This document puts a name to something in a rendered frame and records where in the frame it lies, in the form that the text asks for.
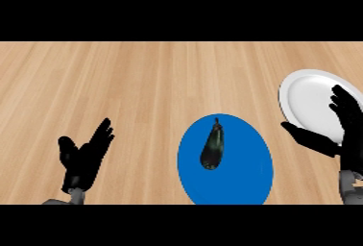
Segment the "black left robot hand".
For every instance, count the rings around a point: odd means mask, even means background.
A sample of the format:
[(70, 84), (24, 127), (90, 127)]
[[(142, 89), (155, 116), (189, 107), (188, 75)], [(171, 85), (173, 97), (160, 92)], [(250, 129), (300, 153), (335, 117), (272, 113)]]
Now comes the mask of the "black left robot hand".
[(58, 139), (59, 160), (65, 167), (65, 177), (61, 190), (68, 193), (80, 188), (87, 191), (92, 188), (104, 157), (114, 140), (111, 120), (101, 122), (90, 141), (77, 147), (68, 136)]

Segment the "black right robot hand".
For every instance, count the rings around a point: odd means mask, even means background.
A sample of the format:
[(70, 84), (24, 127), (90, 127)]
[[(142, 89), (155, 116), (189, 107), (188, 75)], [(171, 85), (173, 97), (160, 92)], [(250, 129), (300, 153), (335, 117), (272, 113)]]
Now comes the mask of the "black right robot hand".
[(344, 128), (343, 145), (334, 140), (292, 123), (282, 122), (281, 126), (297, 143), (328, 157), (341, 156), (341, 169), (357, 173), (363, 178), (363, 110), (359, 103), (341, 86), (332, 87), (334, 95), (329, 108), (337, 114)]

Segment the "white plate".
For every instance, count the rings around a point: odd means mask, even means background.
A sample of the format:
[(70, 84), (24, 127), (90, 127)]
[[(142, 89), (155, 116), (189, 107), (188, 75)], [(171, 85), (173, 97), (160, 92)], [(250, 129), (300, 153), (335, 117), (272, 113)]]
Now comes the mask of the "white plate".
[(301, 69), (287, 76), (279, 86), (278, 101), (289, 123), (343, 144), (344, 128), (329, 108), (335, 85), (344, 88), (363, 110), (360, 90), (340, 76), (318, 69)]

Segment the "dark purple eggplant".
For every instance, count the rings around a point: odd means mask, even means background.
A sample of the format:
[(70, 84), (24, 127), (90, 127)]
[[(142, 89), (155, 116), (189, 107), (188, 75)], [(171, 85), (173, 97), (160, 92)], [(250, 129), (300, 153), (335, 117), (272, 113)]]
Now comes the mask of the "dark purple eggplant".
[(214, 170), (222, 162), (225, 153), (225, 130), (219, 121), (214, 121), (213, 129), (199, 155), (199, 162), (207, 170)]

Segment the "blue plate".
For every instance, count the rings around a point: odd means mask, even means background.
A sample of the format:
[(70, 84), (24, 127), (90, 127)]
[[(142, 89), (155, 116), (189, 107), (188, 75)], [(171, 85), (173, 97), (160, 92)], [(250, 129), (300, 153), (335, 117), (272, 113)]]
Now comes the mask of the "blue plate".
[[(225, 131), (225, 150), (216, 169), (202, 167), (199, 156), (214, 123)], [(273, 159), (254, 127), (236, 116), (216, 113), (186, 131), (177, 153), (179, 177), (197, 205), (261, 205), (273, 187)]]

